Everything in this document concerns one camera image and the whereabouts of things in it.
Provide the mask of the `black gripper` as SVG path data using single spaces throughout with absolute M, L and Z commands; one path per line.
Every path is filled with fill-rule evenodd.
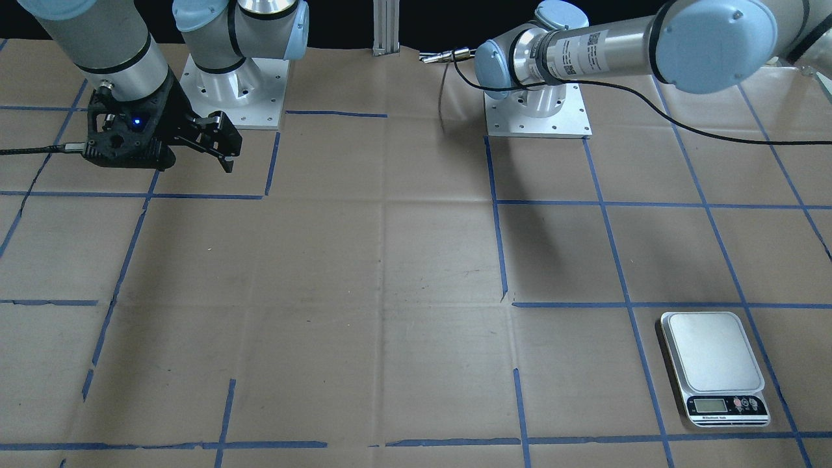
M 102 81 L 87 105 L 87 137 L 81 156 L 101 168 L 172 168 L 172 146 L 220 157 L 232 173 L 241 153 L 240 131 L 222 110 L 199 118 L 173 74 L 147 97 L 118 101 L 115 84 Z

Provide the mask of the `silver robot arm with gripper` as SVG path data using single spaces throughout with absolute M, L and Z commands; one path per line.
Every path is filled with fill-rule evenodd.
M 23 1 L 92 88 L 112 86 L 120 103 L 147 98 L 168 72 L 157 42 L 131 1 Z M 289 63 L 309 35 L 304 1 L 175 1 L 189 50 L 179 80 L 204 118 L 223 111 L 239 129 L 276 130 Z

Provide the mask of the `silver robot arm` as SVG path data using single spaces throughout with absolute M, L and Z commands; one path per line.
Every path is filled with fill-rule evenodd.
M 175 1 L 175 23 L 197 69 L 181 86 L 131 1 L 25 1 L 92 83 L 87 140 L 65 144 L 101 168 L 164 171 L 172 146 L 216 157 L 231 172 L 240 155 L 235 112 L 281 106 L 276 78 L 260 62 L 306 53 L 306 1 Z M 724 90 L 772 57 L 830 72 L 829 1 L 669 1 L 650 17 L 591 26 L 564 1 L 544 1 L 533 18 L 481 44 L 476 89 L 493 99 L 532 97 L 516 112 L 549 119 L 568 83 L 651 75 L 687 93 Z

